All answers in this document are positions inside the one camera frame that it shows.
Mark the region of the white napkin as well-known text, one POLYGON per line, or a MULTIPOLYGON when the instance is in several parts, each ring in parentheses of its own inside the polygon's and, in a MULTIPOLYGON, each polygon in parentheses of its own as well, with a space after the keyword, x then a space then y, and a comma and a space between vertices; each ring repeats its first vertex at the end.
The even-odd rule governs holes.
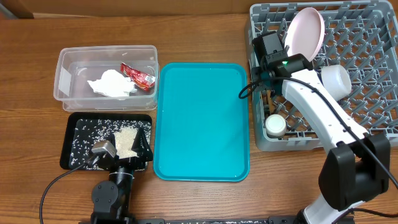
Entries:
POLYGON ((137 92, 136 84, 116 70, 107 70, 100 79, 87 82, 95 93, 107 97, 127 97, 137 92))

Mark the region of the white rice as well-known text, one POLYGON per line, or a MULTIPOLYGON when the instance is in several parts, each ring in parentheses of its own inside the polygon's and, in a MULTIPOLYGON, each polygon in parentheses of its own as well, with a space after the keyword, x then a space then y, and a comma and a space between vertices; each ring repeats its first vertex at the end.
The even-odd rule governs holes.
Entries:
POLYGON ((110 119, 79 119, 72 129, 71 152, 67 156, 67 167, 74 169, 90 158, 94 144, 113 135, 116 140, 117 155, 120 158, 137 156, 132 150, 138 130, 142 128, 146 139, 150 139, 150 121, 129 121, 110 119))

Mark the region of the large pink plate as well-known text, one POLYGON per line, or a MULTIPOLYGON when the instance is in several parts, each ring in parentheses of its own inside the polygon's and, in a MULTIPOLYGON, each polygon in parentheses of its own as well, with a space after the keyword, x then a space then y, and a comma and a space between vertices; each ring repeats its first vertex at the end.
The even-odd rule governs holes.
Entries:
POLYGON ((293 18, 287 30, 287 55, 302 54, 311 62, 322 46, 324 35, 325 24, 321 14, 313 7, 302 9, 293 18))

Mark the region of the cream white cup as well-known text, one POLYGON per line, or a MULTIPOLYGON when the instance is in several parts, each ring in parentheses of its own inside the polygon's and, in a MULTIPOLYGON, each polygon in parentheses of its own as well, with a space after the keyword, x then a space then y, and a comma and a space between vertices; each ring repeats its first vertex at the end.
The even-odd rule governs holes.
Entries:
POLYGON ((272 114, 265 121, 266 133, 270 138, 282 138, 287 130, 285 118, 279 114, 272 114))

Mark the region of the grey bowl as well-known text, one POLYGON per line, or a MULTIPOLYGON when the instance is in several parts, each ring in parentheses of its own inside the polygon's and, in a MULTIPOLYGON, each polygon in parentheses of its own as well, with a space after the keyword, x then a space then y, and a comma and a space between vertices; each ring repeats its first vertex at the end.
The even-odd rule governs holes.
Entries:
POLYGON ((352 85, 348 72, 341 65, 330 65, 321 69, 321 80, 327 92, 339 101, 351 93, 352 85))

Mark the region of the red snack wrapper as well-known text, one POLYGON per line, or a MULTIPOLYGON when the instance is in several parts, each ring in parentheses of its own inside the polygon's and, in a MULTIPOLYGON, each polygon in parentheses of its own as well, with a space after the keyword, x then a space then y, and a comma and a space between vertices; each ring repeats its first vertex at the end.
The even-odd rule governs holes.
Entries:
POLYGON ((131 79, 141 90, 149 91, 155 85, 155 77, 121 63, 121 72, 131 79))

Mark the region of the wooden chopstick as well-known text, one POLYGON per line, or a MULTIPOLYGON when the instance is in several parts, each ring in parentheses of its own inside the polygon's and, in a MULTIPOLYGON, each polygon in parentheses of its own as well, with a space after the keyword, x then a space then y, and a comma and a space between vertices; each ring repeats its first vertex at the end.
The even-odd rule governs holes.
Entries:
POLYGON ((273 100, 272 100, 272 97, 271 97, 271 91, 267 91, 267 104, 268 104, 268 107, 269 107, 270 114, 273 114, 274 110, 275 110, 275 107, 273 105, 273 100))

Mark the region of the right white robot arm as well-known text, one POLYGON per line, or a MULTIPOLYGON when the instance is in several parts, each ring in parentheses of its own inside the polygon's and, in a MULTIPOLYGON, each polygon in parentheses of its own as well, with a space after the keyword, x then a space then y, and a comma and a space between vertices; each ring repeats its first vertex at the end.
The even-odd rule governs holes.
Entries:
POLYGON ((323 36, 322 30, 290 31, 281 38, 271 31, 251 42, 258 63, 253 87, 291 102, 326 151, 318 178, 320 196, 298 213, 297 223, 338 223, 394 181, 389 140, 369 134, 338 104, 351 88, 345 69, 337 65, 317 73, 313 67, 323 36))

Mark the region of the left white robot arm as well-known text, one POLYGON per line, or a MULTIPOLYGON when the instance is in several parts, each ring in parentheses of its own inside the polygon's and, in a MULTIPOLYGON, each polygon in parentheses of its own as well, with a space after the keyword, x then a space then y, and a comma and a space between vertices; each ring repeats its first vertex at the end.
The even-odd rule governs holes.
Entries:
POLYGON ((109 175, 108 180, 96 184, 92 190, 94 209, 90 222, 137 223, 129 211, 134 173, 146 170, 154 157, 144 129, 134 129, 129 137, 117 138, 115 133, 111 134, 95 143, 91 153, 89 165, 97 165, 109 171, 109 175))

